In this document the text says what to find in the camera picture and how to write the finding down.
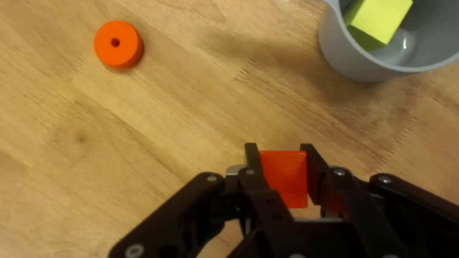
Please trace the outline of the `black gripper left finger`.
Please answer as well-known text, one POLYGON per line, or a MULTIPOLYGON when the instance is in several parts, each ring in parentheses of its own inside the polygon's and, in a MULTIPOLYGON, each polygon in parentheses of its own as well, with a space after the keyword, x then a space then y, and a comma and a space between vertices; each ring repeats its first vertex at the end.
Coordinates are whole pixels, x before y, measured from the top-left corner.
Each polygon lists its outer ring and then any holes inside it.
POLYGON ((296 220, 264 179, 258 146, 244 149, 247 163, 235 173, 198 173, 121 237, 108 258, 194 258, 233 219, 243 227, 235 256, 306 256, 296 220))

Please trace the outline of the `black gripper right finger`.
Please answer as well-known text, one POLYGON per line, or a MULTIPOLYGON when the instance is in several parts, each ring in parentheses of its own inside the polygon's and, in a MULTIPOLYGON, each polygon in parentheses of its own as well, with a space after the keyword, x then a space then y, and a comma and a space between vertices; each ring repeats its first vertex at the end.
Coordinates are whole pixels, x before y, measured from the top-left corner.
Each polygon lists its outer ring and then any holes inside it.
POLYGON ((359 179, 311 143, 307 189, 323 216, 343 217, 367 258, 459 258, 459 206, 392 173, 359 179))

